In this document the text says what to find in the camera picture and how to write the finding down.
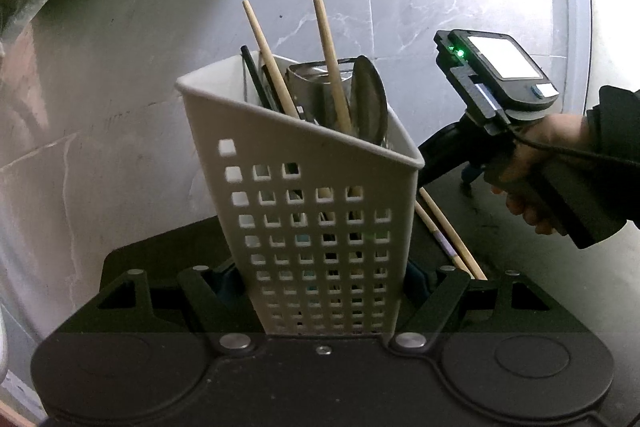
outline marble tile wall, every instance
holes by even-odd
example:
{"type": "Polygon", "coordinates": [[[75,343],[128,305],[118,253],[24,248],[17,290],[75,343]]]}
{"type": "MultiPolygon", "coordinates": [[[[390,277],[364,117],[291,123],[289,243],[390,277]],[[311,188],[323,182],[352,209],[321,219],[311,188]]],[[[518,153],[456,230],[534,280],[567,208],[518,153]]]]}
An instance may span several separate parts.
{"type": "MultiPolygon", "coordinates": [[[[254,48],[242,0],[51,0],[0,72],[0,297],[40,339],[114,248],[215,213],[175,79],[254,48]]],[[[321,57],[311,0],[251,0],[275,53],[321,57]]],[[[434,32],[509,33],[564,87],[566,0],[325,0],[341,56],[375,58],[417,142],[462,102],[434,32]]]]}

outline wooden chopstick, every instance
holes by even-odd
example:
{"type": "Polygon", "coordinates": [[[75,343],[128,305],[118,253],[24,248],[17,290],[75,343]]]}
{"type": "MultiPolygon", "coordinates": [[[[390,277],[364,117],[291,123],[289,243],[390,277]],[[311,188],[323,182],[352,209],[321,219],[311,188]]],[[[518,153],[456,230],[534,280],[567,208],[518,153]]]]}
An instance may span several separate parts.
{"type": "Polygon", "coordinates": [[[329,28],[329,19],[326,16],[324,1],[314,0],[314,8],[316,9],[316,18],[318,19],[318,29],[320,31],[324,61],[329,74],[329,83],[331,84],[331,94],[332,97],[334,97],[335,112],[338,116],[338,125],[340,126],[340,131],[353,135],[349,107],[347,106],[347,98],[342,90],[340,67],[338,66],[338,58],[335,54],[334,39],[331,36],[331,28],[329,28]]]}
{"type": "Polygon", "coordinates": [[[484,275],[484,272],[482,271],[481,267],[478,265],[478,263],[476,263],[474,256],[471,255],[471,252],[469,252],[469,249],[462,242],[462,239],[460,239],[460,236],[458,235],[458,233],[453,229],[450,222],[444,216],[442,211],[438,208],[436,202],[431,199],[431,196],[424,189],[424,187],[420,187],[419,192],[420,192],[420,195],[422,196],[422,199],[425,201],[425,203],[427,203],[427,206],[429,207],[430,211],[433,213],[436,220],[439,222],[440,226],[442,227],[442,231],[445,233],[445,235],[447,235],[447,237],[449,237],[450,242],[453,244],[453,246],[457,250],[460,257],[462,257],[462,259],[465,261],[465,264],[469,267],[469,270],[471,270],[471,273],[473,274],[473,276],[476,279],[481,279],[486,281],[486,275],[484,275]]]}
{"type": "Polygon", "coordinates": [[[427,226],[427,229],[429,229],[429,232],[431,232],[431,234],[433,235],[433,238],[440,245],[440,247],[442,248],[442,251],[449,256],[449,258],[451,259],[451,262],[457,268],[460,268],[461,270],[467,272],[471,276],[471,279],[474,279],[475,278],[474,275],[466,267],[466,264],[462,261],[462,259],[458,255],[458,252],[456,252],[456,250],[451,246],[450,242],[447,240],[445,235],[438,229],[436,224],[433,222],[433,219],[429,217],[429,214],[427,214],[424,211],[424,208],[422,208],[420,203],[418,203],[417,201],[415,201],[415,212],[418,214],[418,216],[420,216],[420,219],[422,220],[422,222],[427,226]]]}
{"type": "Polygon", "coordinates": [[[267,39],[264,37],[264,33],[260,28],[260,24],[258,23],[258,19],[255,16],[254,9],[251,8],[251,4],[247,0],[242,1],[242,6],[244,6],[244,11],[246,12],[246,16],[249,19],[251,29],[254,31],[255,40],[258,42],[260,53],[262,54],[262,58],[264,59],[264,63],[267,66],[267,69],[269,70],[269,75],[271,76],[273,86],[276,89],[276,93],[278,95],[278,98],[280,99],[280,103],[282,104],[282,108],[284,109],[285,114],[291,116],[292,118],[300,119],[300,115],[298,114],[296,105],[291,99],[289,90],[284,83],[284,78],[280,73],[280,69],[276,64],[275,58],[273,58],[273,54],[271,53],[269,45],[267,44],[267,39]]]}

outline person's arm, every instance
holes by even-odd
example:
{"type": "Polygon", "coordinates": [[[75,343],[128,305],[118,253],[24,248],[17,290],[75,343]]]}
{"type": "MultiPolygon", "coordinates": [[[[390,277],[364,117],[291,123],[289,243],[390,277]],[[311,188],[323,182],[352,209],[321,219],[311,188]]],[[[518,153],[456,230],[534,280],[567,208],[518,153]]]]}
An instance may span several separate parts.
{"type": "MultiPolygon", "coordinates": [[[[529,139],[552,145],[640,162],[640,91],[633,93],[604,86],[600,89],[600,104],[588,110],[587,116],[549,115],[524,130],[524,134],[529,139]]],[[[549,156],[549,153],[518,143],[501,178],[510,181],[525,176],[531,166],[549,156]]],[[[640,194],[640,169],[610,162],[583,162],[582,165],[593,172],[601,197],[618,209],[621,216],[635,221],[640,227],[637,198],[640,194]]],[[[495,187],[492,190],[496,194],[501,192],[495,187]]],[[[534,206],[511,194],[507,196],[506,203],[512,214],[522,215],[528,224],[536,227],[536,233],[553,233],[548,219],[534,206]]]]}

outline chopstick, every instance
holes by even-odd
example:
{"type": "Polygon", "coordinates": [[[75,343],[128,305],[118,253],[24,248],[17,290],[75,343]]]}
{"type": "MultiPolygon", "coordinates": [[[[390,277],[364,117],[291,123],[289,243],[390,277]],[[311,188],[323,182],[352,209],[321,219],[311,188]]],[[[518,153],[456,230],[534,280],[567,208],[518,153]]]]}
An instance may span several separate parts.
{"type": "Polygon", "coordinates": [[[467,272],[471,276],[471,279],[474,279],[475,277],[466,267],[466,264],[462,261],[462,259],[460,259],[458,252],[456,252],[456,250],[451,246],[451,243],[438,229],[436,224],[433,222],[433,219],[429,217],[429,214],[424,211],[424,208],[422,208],[420,203],[418,203],[417,201],[415,201],[415,212],[418,214],[418,216],[420,216],[422,222],[427,226],[427,229],[429,229],[429,232],[431,232],[433,238],[440,245],[442,251],[450,257],[451,262],[456,265],[457,268],[460,268],[461,270],[467,272]]]}
{"type": "Polygon", "coordinates": [[[289,90],[284,83],[284,79],[282,77],[282,74],[280,73],[280,70],[278,69],[276,60],[275,58],[273,58],[271,49],[267,44],[267,39],[264,37],[264,33],[260,28],[260,24],[258,23],[258,19],[255,16],[254,9],[251,8],[251,4],[247,0],[242,1],[242,6],[244,6],[244,11],[246,12],[246,16],[249,19],[251,29],[254,31],[255,40],[258,42],[260,53],[262,54],[262,58],[264,59],[264,63],[267,66],[267,69],[269,70],[269,75],[271,76],[273,86],[276,89],[276,93],[278,95],[278,98],[280,99],[280,103],[282,104],[282,108],[284,109],[285,114],[289,115],[292,118],[300,119],[300,115],[296,110],[296,105],[291,99],[291,95],[289,94],[289,90]]]}
{"type": "Polygon", "coordinates": [[[240,54],[242,55],[242,60],[244,60],[244,63],[246,64],[247,70],[249,71],[249,76],[254,83],[255,90],[258,93],[258,98],[260,98],[260,104],[262,104],[262,107],[266,107],[267,109],[271,108],[271,103],[269,102],[267,93],[260,81],[260,76],[258,75],[258,70],[255,67],[255,62],[249,52],[249,48],[242,46],[240,48],[240,54]]]}
{"type": "Polygon", "coordinates": [[[486,281],[486,275],[484,275],[484,272],[482,271],[481,267],[478,265],[478,263],[476,263],[474,256],[471,255],[471,252],[469,252],[469,249],[462,242],[462,239],[460,239],[460,236],[458,235],[458,233],[453,229],[450,222],[444,216],[442,211],[438,208],[436,202],[431,199],[431,196],[424,189],[424,187],[420,187],[419,192],[420,192],[420,195],[422,196],[422,199],[425,201],[425,203],[427,203],[427,206],[429,207],[430,211],[433,213],[436,220],[439,222],[440,226],[442,227],[442,231],[447,235],[447,237],[449,237],[450,242],[452,242],[453,246],[455,247],[460,257],[462,257],[462,259],[465,261],[465,264],[468,266],[473,276],[476,279],[481,279],[486,281]]]}
{"type": "Polygon", "coordinates": [[[334,98],[335,112],[338,116],[338,125],[343,133],[353,135],[349,107],[347,106],[347,98],[342,90],[342,77],[340,76],[338,59],[335,54],[334,39],[331,36],[331,28],[329,28],[329,20],[326,16],[324,1],[314,0],[314,8],[316,9],[316,18],[318,19],[318,30],[320,31],[324,62],[329,74],[331,94],[334,98]]]}

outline purple band on chopstick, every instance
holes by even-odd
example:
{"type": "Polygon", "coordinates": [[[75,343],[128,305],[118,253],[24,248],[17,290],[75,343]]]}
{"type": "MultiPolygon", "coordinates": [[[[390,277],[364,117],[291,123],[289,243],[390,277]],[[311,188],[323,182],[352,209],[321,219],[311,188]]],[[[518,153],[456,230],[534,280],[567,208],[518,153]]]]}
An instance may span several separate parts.
{"type": "Polygon", "coordinates": [[[458,252],[454,250],[454,248],[451,246],[451,243],[447,240],[447,238],[440,230],[438,230],[437,232],[433,232],[433,237],[438,242],[444,253],[446,253],[449,257],[458,256],[458,252]]]}

